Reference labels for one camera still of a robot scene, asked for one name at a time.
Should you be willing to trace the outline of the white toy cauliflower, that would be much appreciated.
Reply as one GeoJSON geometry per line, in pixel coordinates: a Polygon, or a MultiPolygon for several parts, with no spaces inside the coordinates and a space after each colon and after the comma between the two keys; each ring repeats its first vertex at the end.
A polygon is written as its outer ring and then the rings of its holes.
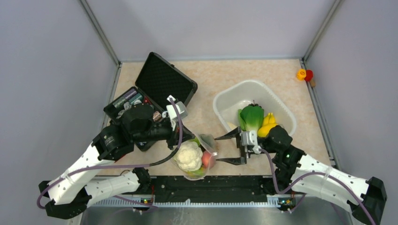
{"type": "Polygon", "coordinates": [[[202,166],[202,155],[203,152],[196,142],[187,141],[181,144],[173,159],[181,170],[192,172],[202,166]]]}

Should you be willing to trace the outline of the clear pink-dotted zip bag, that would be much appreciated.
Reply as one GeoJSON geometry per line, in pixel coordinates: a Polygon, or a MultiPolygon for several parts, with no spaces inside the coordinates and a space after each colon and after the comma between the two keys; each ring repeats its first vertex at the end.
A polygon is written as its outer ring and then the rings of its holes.
{"type": "Polygon", "coordinates": [[[203,179],[211,170],[217,158],[217,145],[211,134],[200,134],[182,142],[172,163],[188,180],[203,179]]]}

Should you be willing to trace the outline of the white oval plastic basket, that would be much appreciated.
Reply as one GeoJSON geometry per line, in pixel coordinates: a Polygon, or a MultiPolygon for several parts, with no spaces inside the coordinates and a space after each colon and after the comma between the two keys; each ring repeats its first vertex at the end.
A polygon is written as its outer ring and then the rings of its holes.
{"type": "Polygon", "coordinates": [[[297,122],[292,111],[266,84],[258,80],[244,80],[221,91],[213,99],[213,110],[229,132],[239,125],[238,110],[253,103],[262,107],[265,115],[273,113],[276,122],[293,136],[297,122]]]}

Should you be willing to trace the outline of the pink toy peach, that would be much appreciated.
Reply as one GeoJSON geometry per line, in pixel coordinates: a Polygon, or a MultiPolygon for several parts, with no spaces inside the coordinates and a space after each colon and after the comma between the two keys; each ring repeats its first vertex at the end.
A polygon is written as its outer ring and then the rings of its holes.
{"type": "Polygon", "coordinates": [[[205,169],[212,169],[215,165],[215,156],[211,152],[204,151],[201,160],[205,169]]]}

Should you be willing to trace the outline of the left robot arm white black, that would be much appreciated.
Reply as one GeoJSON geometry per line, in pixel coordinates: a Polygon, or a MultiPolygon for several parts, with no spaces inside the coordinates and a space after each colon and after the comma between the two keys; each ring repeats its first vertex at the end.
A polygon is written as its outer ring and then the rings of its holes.
{"type": "Polygon", "coordinates": [[[49,199],[43,207],[46,214],[70,219],[109,197],[148,192],[151,178],[146,164],[129,165],[128,173],[108,180],[95,181],[94,177],[103,169],[116,168],[116,162],[133,152],[136,143],[165,140],[172,154],[176,154],[183,141],[194,138],[182,124],[187,115],[182,102],[171,101],[160,122],[153,120],[153,114],[150,104],[133,105],[124,111],[117,123],[102,129],[82,156],[59,178],[41,182],[40,196],[49,199]]]}

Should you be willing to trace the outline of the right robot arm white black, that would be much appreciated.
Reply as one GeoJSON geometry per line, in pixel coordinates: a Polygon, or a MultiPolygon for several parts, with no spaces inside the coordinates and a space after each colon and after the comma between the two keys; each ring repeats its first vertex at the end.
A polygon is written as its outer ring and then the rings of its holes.
{"type": "Polygon", "coordinates": [[[381,179],[358,178],[323,164],[292,145],[292,137],[281,126],[273,127],[266,137],[237,127],[218,140],[236,139],[243,153],[262,153],[268,158],[273,187],[266,191],[285,194],[290,190],[308,194],[341,207],[366,225],[379,225],[387,201],[381,179]]]}

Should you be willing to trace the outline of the green toy bok choy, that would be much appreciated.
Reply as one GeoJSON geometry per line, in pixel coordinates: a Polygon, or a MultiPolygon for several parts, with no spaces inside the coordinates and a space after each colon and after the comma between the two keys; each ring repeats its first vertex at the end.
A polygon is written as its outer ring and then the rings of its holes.
{"type": "Polygon", "coordinates": [[[258,105],[248,105],[238,109],[237,118],[242,131],[258,131],[262,127],[264,109],[258,105]]]}

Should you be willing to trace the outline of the black toy grape cluster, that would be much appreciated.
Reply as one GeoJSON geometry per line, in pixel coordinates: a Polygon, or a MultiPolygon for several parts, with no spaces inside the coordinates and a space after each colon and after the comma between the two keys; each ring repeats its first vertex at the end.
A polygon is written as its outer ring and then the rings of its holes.
{"type": "Polygon", "coordinates": [[[249,106],[255,107],[255,106],[259,106],[259,104],[255,103],[255,101],[253,101],[252,103],[249,104],[249,106]]]}

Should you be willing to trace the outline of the yellow toy bell pepper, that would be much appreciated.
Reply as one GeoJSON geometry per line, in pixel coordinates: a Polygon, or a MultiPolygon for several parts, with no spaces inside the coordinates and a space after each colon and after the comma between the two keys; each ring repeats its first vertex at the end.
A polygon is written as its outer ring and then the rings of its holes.
{"type": "Polygon", "coordinates": [[[264,119],[263,119],[262,126],[264,127],[264,126],[266,126],[268,124],[276,124],[276,119],[275,119],[274,114],[272,112],[268,113],[267,116],[265,116],[264,119]]]}

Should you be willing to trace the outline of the black poker chip case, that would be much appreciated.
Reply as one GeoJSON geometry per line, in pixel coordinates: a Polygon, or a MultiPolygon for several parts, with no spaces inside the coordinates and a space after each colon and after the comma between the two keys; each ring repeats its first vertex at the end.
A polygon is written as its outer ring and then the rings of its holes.
{"type": "Polygon", "coordinates": [[[104,107],[110,125],[94,138],[94,146],[102,155],[116,155],[134,147],[146,151],[155,142],[166,141],[172,131],[167,97],[187,106],[197,89],[194,80],[159,54],[149,53],[134,86],[104,107]]]}

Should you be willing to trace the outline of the orange toy piece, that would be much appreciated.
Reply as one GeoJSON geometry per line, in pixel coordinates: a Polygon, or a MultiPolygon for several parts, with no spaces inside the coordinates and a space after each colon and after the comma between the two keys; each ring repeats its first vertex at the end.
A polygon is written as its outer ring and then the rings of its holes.
{"type": "Polygon", "coordinates": [[[306,78],[306,70],[305,69],[300,69],[297,73],[296,73],[296,78],[299,81],[304,81],[306,78]]]}

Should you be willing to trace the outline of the red toy piece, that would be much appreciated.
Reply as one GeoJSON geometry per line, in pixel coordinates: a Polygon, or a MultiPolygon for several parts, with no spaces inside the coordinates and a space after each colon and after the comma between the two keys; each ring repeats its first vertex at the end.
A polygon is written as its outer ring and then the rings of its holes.
{"type": "Polygon", "coordinates": [[[304,80],[305,80],[306,82],[310,82],[310,81],[313,79],[313,77],[314,77],[313,71],[307,69],[307,70],[306,70],[306,76],[305,76],[304,80]]]}

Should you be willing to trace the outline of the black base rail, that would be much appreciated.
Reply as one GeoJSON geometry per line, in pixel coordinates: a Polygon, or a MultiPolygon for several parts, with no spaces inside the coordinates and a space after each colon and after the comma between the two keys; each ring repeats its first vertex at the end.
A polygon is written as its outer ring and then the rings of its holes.
{"type": "Polygon", "coordinates": [[[277,195],[272,178],[261,175],[206,176],[195,181],[157,176],[131,194],[148,195],[155,203],[262,203],[277,195]]]}

